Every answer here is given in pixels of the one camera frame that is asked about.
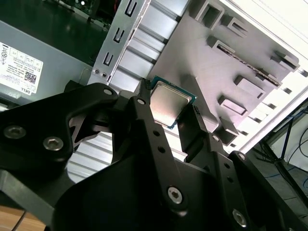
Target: power supply label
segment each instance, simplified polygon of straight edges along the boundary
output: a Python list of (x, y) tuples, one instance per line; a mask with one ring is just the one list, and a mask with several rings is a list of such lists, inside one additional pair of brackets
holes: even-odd
[(36, 93), (43, 62), (0, 42), (0, 83), (24, 94)]

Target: screw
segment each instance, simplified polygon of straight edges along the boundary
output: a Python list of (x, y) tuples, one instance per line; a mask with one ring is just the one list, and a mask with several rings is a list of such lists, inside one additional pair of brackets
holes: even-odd
[(244, 216), (239, 212), (237, 211), (236, 209), (234, 209), (232, 211), (232, 215), (233, 215), (233, 218), (235, 219), (235, 221), (243, 228), (246, 228), (247, 227), (247, 222), (246, 222), (246, 219), (244, 218)]
[(213, 139), (216, 140), (217, 142), (219, 142), (219, 138), (215, 135), (212, 135)]
[(11, 125), (4, 129), (3, 134), (9, 139), (20, 139), (26, 135), (26, 130), (18, 125)]
[(168, 188), (168, 196), (169, 198), (176, 204), (181, 204), (183, 197), (181, 192), (175, 187)]
[(96, 74), (98, 74), (100, 71), (99, 71), (99, 69), (95, 68), (95, 69), (93, 70), (93, 72), (96, 73)]
[(107, 95), (112, 95), (112, 91), (108, 90), (108, 89), (104, 89), (104, 92), (107, 94)]
[(245, 160), (245, 159), (246, 159), (246, 156), (243, 155), (242, 153), (239, 153), (239, 156), (240, 156), (240, 158), (241, 158), (242, 160)]
[(140, 104), (145, 104), (145, 101), (141, 100), (141, 99), (137, 99), (137, 102)]
[(47, 150), (58, 151), (63, 148), (63, 141), (59, 137), (50, 136), (44, 139), (43, 145)]

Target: wooden surface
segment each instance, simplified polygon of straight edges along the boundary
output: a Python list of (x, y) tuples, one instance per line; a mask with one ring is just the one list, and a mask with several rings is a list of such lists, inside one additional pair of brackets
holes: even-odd
[[(0, 231), (11, 231), (23, 211), (0, 206)], [(44, 231), (45, 225), (35, 216), (27, 213), (18, 227), (18, 231)]]

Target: qr code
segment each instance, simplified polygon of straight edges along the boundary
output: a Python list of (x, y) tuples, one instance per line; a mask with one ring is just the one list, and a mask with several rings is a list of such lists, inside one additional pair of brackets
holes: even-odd
[(37, 80), (37, 76), (29, 72), (26, 72), (25, 80), (30, 83), (35, 84), (35, 81)]

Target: blue cable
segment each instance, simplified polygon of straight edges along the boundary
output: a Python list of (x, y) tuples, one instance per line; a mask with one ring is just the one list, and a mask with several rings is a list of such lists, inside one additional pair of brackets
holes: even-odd
[(287, 116), (287, 118), (296, 118), (296, 117), (298, 117), (298, 116), (301, 116), (301, 115), (303, 115), (303, 113), (305, 113), (305, 111), (308, 109), (308, 107), (305, 107), (304, 109), (302, 109), (301, 111), (299, 111), (296, 115), (289, 115), (289, 116)]
[(275, 174), (275, 175), (272, 175), (272, 176), (269, 176), (269, 177), (264, 177), (264, 178), (271, 178), (271, 177), (276, 177), (276, 176), (279, 176), (280, 175), (280, 173), (278, 173), (278, 174)]

